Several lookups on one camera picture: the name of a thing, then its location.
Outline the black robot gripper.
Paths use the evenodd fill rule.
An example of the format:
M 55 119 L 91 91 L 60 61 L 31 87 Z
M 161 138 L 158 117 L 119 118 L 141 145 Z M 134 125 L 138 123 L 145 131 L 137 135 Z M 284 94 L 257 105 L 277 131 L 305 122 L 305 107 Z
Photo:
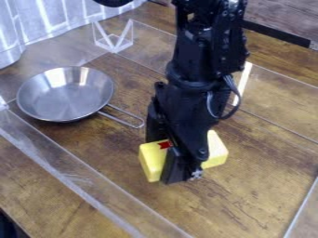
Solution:
M 170 139 L 161 181 L 173 184 L 199 179 L 209 158 L 207 131 L 227 119 L 231 93 L 223 80 L 213 83 L 157 82 L 147 115 L 146 142 Z

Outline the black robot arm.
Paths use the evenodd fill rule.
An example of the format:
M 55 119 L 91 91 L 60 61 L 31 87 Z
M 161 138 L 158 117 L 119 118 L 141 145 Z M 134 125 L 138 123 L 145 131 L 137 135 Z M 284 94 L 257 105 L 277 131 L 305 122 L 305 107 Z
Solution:
M 165 82 L 154 84 L 146 141 L 169 139 L 161 181 L 197 179 L 207 161 L 207 132 L 229 119 L 231 95 L 238 95 L 233 73 L 250 56 L 242 29 L 247 0 L 171 0 L 175 6 L 177 42 Z

